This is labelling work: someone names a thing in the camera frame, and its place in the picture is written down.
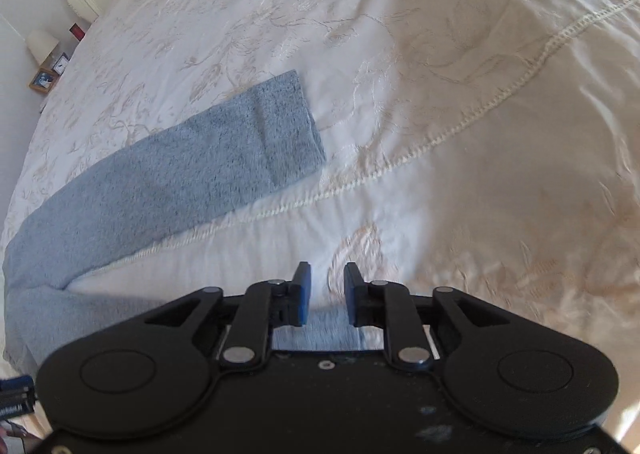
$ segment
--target bed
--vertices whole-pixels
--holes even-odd
[[[240,293],[299,260],[316,309],[342,304],[348,260],[415,293],[455,286],[609,355],[606,427],[640,444],[640,0],[69,2],[93,25],[38,123],[3,248],[98,160],[296,69],[320,174],[68,290]]]

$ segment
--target lamp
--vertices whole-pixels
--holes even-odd
[[[38,65],[42,64],[60,43],[58,39],[43,30],[33,30],[27,37],[27,48]]]

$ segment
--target blue-gray garment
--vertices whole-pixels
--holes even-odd
[[[6,248],[5,357],[33,372],[62,344],[156,306],[64,289],[324,162],[295,71],[99,161],[29,215]]]

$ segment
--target red object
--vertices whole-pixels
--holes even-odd
[[[71,28],[69,28],[69,31],[78,40],[82,40],[82,38],[84,37],[84,31],[82,31],[82,28],[80,28],[77,24],[74,24]]]

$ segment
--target wall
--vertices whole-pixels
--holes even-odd
[[[46,30],[71,55],[77,42],[68,30],[75,22],[86,30],[66,0],[0,0],[0,229],[43,98],[27,87],[37,64],[24,39],[31,30]]]

